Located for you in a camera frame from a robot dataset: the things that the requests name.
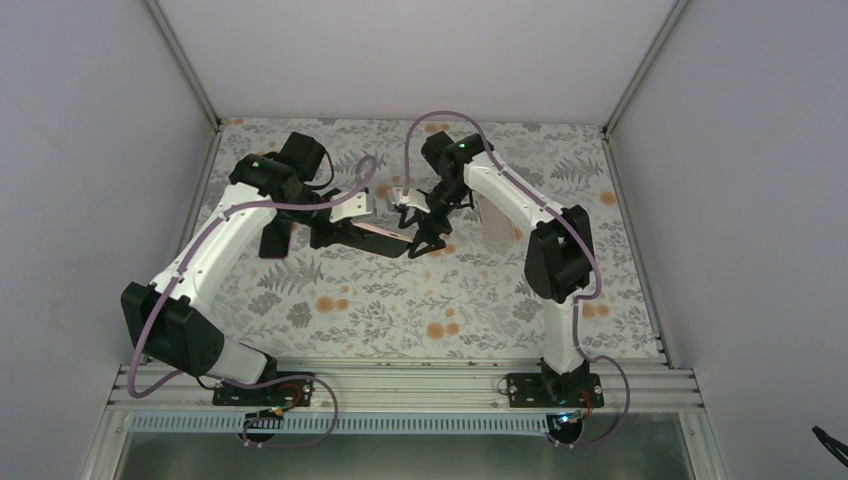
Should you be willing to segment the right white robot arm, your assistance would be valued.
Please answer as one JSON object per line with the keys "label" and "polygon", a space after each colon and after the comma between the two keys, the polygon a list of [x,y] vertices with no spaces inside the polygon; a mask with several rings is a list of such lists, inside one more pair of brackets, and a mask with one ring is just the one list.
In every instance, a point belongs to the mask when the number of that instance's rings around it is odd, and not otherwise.
{"label": "right white robot arm", "polygon": [[524,278],[543,302],[541,391],[552,406],[567,406],[590,375],[588,360],[574,344],[570,307],[596,269],[588,213],[580,206],[547,203],[479,134],[455,141],[445,132],[435,133],[425,140],[421,155],[439,181],[429,192],[414,190],[397,201],[399,226],[417,227],[409,256],[444,249],[451,213],[471,206],[475,195],[521,229],[527,236]]}

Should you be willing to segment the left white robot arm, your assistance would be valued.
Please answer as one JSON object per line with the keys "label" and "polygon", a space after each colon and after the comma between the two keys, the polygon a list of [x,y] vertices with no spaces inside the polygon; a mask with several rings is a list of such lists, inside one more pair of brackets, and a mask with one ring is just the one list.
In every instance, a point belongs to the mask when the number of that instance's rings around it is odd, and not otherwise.
{"label": "left white robot arm", "polygon": [[312,174],[328,156],[314,138],[299,133],[291,134],[279,152],[246,155],[231,171],[216,208],[177,257],[149,283],[127,285],[120,303],[134,346],[127,385],[132,397],[152,392],[136,385],[144,356],[173,369],[155,383],[156,388],[188,374],[237,385],[255,405],[276,396],[279,380],[274,358],[226,336],[208,312],[225,277],[254,237],[272,238],[264,248],[267,257],[286,256],[290,230],[282,228],[282,223],[309,227],[321,246],[360,246],[370,237],[351,216],[336,214],[347,206],[367,203],[365,190],[379,167],[377,158],[365,155],[358,161],[352,190],[319,194],[301,174]]}

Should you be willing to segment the black object at corner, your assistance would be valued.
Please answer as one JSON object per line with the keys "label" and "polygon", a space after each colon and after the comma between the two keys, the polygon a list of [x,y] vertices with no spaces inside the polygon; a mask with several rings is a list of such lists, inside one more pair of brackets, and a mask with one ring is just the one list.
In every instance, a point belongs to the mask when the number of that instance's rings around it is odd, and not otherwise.
{"label": "black object at corner", "polygon": [[811,429],[819,443],[843,466],[848,467],[847,445],[828,434],[821,427],[814,425]]}

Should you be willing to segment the bare black phone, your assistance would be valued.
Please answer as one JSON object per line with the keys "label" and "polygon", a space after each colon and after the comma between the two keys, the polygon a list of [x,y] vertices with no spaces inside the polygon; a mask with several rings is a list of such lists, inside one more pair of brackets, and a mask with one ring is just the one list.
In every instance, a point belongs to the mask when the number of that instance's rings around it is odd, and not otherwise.
{"label": "bare black phone", "polygon": [[283,260],[289,255],[292,223],[273,220],[263,228],[258,256],[265,260]]}

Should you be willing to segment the floral patterned table mat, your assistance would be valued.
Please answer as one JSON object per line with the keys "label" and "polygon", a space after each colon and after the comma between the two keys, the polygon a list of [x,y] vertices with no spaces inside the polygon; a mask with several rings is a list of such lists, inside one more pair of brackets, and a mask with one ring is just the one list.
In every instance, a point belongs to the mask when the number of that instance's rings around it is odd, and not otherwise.
{"label": "floral patterned table mat", "polygon": [[[472,133],[464,122],[423,124],[404,160],[407,129],[407,122],[391,120],[229,118],[202,214],[215,208],[238,160],[276,151],[299,132],[331,155],[319,182],[348,189],[360,158],[377,158],[370,186],[375,222],[395,229],[387,202],[391,190],[405,178],[425,190],[437,180],[419,153],[424,139],[442,131],[457,139]],[[490,122],[483,129],[502,159],[534,188],[589,213],[603,287],[599,298],[581,308],[585,351],[658,357],[599,128]],[[301,226],[293,228],[289,256],[280,261],[261,259],[252,241],[217,292],[210,318],[225,334],[279,357],[540,357],[543,304],[523,276],[527,229],[491,240],[471,209],[454,212],[451,222],[444,249],[416,259],[343,246],[313,249]]]}

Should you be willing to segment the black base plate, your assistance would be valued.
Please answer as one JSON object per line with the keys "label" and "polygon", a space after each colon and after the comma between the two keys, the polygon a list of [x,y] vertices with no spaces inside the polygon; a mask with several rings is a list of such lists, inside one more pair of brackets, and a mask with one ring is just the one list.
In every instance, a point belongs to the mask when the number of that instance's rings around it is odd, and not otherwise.
{"label": "black base plate", "polygon": [[510,373],[506,393],[511,408],[601,408],[605,406],[604,390],[597,374],[563,381],[544,377],[541,373]]}
{"label": "black base plate", "polygon": [[286,381],[256,389],[223,383],[215,388],[212,404],[215,406],[243,407],[308,407],[311,402],[314,382],[306,373],[281,372]]}

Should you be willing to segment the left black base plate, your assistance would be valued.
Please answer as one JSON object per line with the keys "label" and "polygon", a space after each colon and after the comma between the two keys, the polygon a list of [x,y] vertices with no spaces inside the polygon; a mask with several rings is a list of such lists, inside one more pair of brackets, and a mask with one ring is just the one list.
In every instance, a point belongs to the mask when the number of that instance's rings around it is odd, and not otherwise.
{"label": "left black base plate", "polygon": [[256,389],[223,383],[215,388],[212,404],[215,406],[243,407],[308,407],[311,402],[314,382],[306,373],[281,372],[286,381]]}

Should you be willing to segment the aluminium rail frame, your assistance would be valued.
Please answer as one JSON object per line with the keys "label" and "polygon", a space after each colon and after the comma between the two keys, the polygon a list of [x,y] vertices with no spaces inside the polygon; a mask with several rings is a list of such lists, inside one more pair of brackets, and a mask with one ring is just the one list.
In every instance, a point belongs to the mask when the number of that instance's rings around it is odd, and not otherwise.
{"label": "aluminium rail frame", "polygon": [[[533,359],[289,359],[285,372],[309,372],[314,387],[308,407],[291,413],[401,414],[543,414],[553,408],[518,409],[509,406],[504,377],[510,373],[535,373]],[[684,466],[696,479],[722,479],[726,472],[717,450],[695,374],[673,369],[660,360],[626,360],[619,366],[596,364],[604,390],[605,406],[592,408],[597,421],[626,412],[630,419],[642,414],[668,414],[678,423],[684,445]],[[129,370],[121,367],[111,388],[94,443],[85,460],[86,479],[114,479],[119,474],[133,417],[142,412],[238,412],[248,416],[264,407],[215,406],[215,388],[198,386],[180,376],[143,399],[128,392]]]}

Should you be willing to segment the beige phone case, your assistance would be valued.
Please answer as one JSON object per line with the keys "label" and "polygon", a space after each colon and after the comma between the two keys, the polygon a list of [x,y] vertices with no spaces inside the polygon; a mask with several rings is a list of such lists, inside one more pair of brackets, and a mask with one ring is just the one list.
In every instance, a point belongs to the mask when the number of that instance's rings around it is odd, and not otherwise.
{"label": "beige phone case", "polygon": [[513,223],[494,203],[482,196],[477,205],[484,237],[488,242],[501,244],[516,240]]}

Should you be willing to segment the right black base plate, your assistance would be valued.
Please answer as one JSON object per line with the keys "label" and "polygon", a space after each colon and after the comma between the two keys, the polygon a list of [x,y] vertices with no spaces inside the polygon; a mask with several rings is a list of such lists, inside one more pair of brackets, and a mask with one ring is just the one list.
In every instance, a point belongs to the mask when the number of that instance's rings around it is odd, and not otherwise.
{"label": "right black base plate", "polygon": [[604,390],[597,374],[563,381],[544,377],[541,373],[510,373],[506,393],[511,408],[601,408],[605,406]]}

